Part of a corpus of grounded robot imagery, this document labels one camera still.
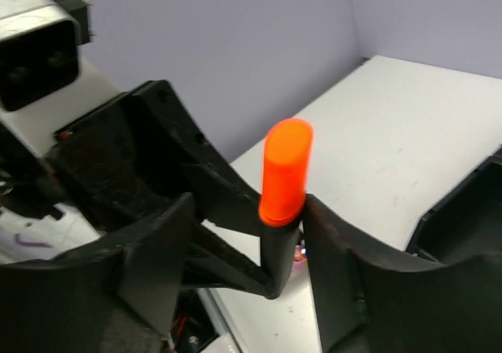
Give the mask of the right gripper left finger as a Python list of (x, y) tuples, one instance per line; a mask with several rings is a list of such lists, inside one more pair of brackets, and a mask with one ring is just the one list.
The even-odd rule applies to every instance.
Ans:
[(160, 352), (194, 214), (186, 193), (52, 260), (2, 265), (2, 351)]

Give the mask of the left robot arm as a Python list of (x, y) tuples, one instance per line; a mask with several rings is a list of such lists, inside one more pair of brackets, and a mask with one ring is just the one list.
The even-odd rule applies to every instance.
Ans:
[(167, 81), (145, 82), (49, 133), (49, 152), (36, 159), (2, 128), (9, 208), (42, 217), (69, 202), (112, 232), (189, 194), (195, 214), (183, 285), (278, 297), (288, 274), (278, 231), (259, 220), (257, 192), (206, 139)]

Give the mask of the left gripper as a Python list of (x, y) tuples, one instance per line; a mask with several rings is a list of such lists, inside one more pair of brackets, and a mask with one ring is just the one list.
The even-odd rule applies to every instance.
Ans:
[(226, 162), (165, 80), (95, 107), (57, 133), (50, 163), (77, 207), (103, 231), (188, 211), (197, 221), (260, 235), (258, 194)]

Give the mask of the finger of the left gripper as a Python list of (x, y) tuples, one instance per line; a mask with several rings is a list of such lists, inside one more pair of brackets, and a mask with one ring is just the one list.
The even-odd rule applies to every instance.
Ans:
[(268, 277), (244, 253), (200, 223), (191, 224), (183, 289), (233, 289), (266, 297)]

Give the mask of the orange tip black highlighter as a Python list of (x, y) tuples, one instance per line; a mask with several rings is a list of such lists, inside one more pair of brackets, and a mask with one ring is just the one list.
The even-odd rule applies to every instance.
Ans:
[(267, 275), (266, 298), (278, 298), (289, 280), (296, 244), (300, 235), (300, 221), (281, 226), (264, 226), (260, 237), (260, 266)]

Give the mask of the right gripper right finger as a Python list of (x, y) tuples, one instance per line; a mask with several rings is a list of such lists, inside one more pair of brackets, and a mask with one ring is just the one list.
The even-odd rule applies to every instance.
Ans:
[(314, 195), (303, 215), (324, 352), (498, 352), (501, 256), (441, 264), (389, 246)]

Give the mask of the orange highlighter cap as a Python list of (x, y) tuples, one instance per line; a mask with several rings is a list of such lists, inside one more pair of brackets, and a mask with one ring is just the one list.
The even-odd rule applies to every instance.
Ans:
[(265, 224), (283, 227), (299, 216), (306, 198), (313, 138), (311, 125), (299, 118), (278, 122), (265, 137), (258, 208)]

